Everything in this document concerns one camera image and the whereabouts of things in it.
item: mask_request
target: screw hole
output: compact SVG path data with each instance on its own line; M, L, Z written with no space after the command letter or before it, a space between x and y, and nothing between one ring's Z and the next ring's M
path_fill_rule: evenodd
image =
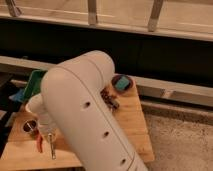
M86 102L86 103L84 103L84 109L86 109L86 108L88 108L90 106L90 102Z
M109 132L105 132L104 134L103 134L103 138L106 138L106 137L108 137L109 136Z
M124 165L125 163L126 163L126 159L123 159L123 160L121 160L120 165L122 166L122 165Z

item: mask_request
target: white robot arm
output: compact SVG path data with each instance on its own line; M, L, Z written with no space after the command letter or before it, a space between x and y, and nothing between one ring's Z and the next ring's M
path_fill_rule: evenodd
M89 52L50 69L37 98L87 171L147 171L100 95L113 75L107 54Z

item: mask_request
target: wooden table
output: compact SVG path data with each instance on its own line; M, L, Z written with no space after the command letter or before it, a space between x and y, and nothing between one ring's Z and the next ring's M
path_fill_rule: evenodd
M154 154L141 109L136 86L122 95L117 95L120 108L113 114L130 142L144 162L154 160ZM82 166L63 135L57 133L55 142L56 160L51 159L49 144L43 141L43 153L36 148L36 141L23 132L23 123L34 116L22 110L18 113L0 160L0 170L33 170Z

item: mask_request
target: black wall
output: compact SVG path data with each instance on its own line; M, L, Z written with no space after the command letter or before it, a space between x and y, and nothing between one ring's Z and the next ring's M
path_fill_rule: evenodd
M107 52L116 71L213 87L213 43L0 19L0 55L58 63Z

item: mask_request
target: teal container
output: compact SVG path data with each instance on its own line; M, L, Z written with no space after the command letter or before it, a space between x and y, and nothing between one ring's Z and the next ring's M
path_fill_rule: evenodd
M29 100L32 96L41 92L41 80L47 71L34 70L28 80L27 86L23 93L23 101Z

